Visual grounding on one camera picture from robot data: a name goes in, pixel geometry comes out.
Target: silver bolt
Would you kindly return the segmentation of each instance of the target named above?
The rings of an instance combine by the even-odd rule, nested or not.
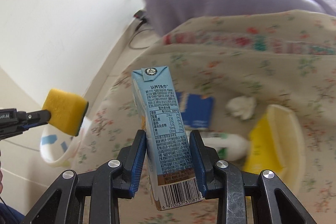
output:
[[[226,168],[229,166],[229,163],[225,160],[219,160],[218,162],[216,162],[216,165],[219,167],[219,168]]]
[[[118,160],[110,160],[109,161],[109,167],[116,168],[120,165],[120,161]]]
[[[62,175],[64,179],[70,179],[74,176],[74,173],[71,170],[65,171]]]
[[[265,170],[262,175],[267,179],[274,178],[274,173],[271,170]]]

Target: black cable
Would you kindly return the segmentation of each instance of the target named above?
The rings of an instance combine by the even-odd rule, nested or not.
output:
[[[9,211],[9,213],[12,215],[14,221],[17,223],[17,224],[20,224],[20,221],[15,217],[15,215],[13,214],[13,212],[10,210],[10,208],[7,206],[7,204],[3,201],[3,199],[0,197],[2,203],[5,205],[5,207],[7,208],[7,210]]]
[[[144,31],[153,31],[153,30],[154,30],[154,29],[144,29],[144,30],[141,30],[141,31],[138,31],[137,33],[135,33],[135,34],[131,37],[130,41],[128,42],[128,47],[129,47],[131,50],[144,50],[144,49],[146,49],[146,48],[149,48],[150,46],[148,46],[148,47],[135,48],[135,47],[133,47],[133,46],[131,45],[131,43],[132,43],[134,37],[136,37],[139,33],[142,33],[142,32],[144,32]]]

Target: barcode number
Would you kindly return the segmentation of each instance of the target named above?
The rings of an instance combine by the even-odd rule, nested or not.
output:
[[[196,178],[167,186],[162,186],[166,208],[182,206],[199,201],[202,196],[197,187]]]

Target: floral fabric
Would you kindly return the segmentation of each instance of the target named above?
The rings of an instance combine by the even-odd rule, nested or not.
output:
[[[268,104],[296,112],[306,146],[306,172],[295,193],[319,224],[336,217],[336,18],[294,10],[285,13],[201,17],[182,24],[135,59],[100,105],[73,164],[94,170],[132,144],[141,122],[131,91],[132,70],[168,65],[175,89],[215,98],[210,130],[248,136]],[[249,120],[224,106],[255,96]],[[216,223],[217,200],[159,212],[152,204],[146,167],[132,200],[120,200],[121,223]]]

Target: yellow sponge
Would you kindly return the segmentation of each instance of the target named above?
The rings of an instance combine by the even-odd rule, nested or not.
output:
[[[51,114],[49,124],[70,136],[77,136],[88,106],[89,103],[79,95],[52,89],[42,109]]]

